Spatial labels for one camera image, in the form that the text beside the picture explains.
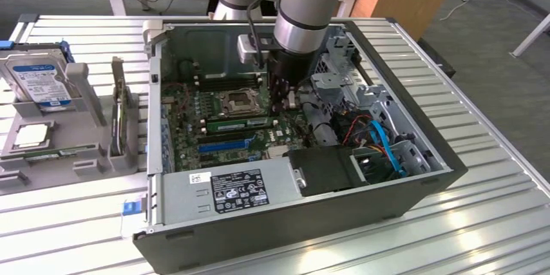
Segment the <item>silver robot arm segment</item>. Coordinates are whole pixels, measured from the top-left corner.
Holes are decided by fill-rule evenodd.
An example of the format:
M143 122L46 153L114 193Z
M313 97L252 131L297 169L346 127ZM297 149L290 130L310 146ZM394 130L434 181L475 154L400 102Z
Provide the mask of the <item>silver robot arm segment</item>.
M214 18L245 19L248 5L256 1L221 0ZM241 61L261 63L264 59L268 60L268 80L276 113L285 110L285 100L290 92L308 78L337 3L338 0L281 0L272 38L261 36L261 42L257 44L250 35L240 37ZM222 17L222 11L228 12L230 9L233 13L226 13L226 17ZM258 11L256 13L253 19L257 19L261 14Z
M276 109L306 79L321 48L338 0L282 0L274 37L282 47L269 63L269 85Z

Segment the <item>metal bracket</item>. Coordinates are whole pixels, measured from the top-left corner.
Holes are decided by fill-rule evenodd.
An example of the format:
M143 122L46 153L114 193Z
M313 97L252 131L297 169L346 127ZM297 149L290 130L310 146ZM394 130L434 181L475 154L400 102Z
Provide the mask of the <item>metal bracket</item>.
M402 165L413 175L421 175L432 171L430 164L412 141L401 141L393 145L396 155L404 156Z
M165 29L165 24L162 19L150 19L145 21L145 26L142 28L142 35L145 37L145 53L149 57L153 56L153 40L154 38L165 33L167 29Z
M360 100L360 108L369 108L378 101L378 97L384 88L380 85L365 86L360 85L357 90L357 97Z
M253 45L249 35L240 35L238 51L240 51L241 63L254 64L257 60L257 48ZM270 52L269 50L262 49L262 57L265 58L265 61L269 59L269 52Z

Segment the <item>red cable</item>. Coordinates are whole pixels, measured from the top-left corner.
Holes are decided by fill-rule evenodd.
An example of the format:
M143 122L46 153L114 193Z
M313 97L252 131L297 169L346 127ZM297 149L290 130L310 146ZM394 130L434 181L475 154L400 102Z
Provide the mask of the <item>red cable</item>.
M376 149L378 149L378 150L382 152L382 154L384 154L385 156L388 156L386 149L385 149L382 146L380 146L378 144L374 144L374 145L372 145L372 147L374 147Z
M186 104L190 101L190 90L183 86L183 90L186 92L186 98L183 99L183 103L181 104L181 109L186 108Z
M348 131L346 138L345 138L345 140L344 140L342 145L346 145L348 139L350 138L352 131L354 130L356 123L357 123L357 121L360 120L361 117L366 117L368 119L373 119L369 115L360 115L360 116L354 119L354 121L352 122L350 130Z

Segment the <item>circuit board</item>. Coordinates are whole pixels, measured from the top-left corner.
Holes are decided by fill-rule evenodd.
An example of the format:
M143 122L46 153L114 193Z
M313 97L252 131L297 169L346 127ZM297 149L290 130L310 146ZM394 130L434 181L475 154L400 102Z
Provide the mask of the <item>circuit board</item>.
M169 84L162 104L166 172L274 158L316 143L301 111L268 116L265 86L201 91Z

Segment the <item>white slatted surface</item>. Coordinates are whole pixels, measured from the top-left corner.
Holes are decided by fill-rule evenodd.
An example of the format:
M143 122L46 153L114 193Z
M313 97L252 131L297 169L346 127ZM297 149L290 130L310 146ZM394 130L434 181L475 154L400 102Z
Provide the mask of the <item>white slatted surface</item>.
M130 60L125 71L133 91L143 94L145 120L149 86L147 62L141 54L142 22L138 17L42 16L29 42L63 37L77 61L91 62L90 81L99 94L113 89L110 57L122 55ZM360 19L357 24L450 141L469 173L398 219L182 274L548 272L550 199L537 188L536 172L523 157L511 156L500 134L491 132L463 94L393 25L382 19ZM369 66L366 69L378 80ZM14 96L6 89L3 103ZM0 106L0 128L9 126L13 116L14 109ZM141 128L143 149L145 122ZM0 196L0 274L151 274L131 241L121 236L118 214L123 201L145 188L145 174L138 173Z

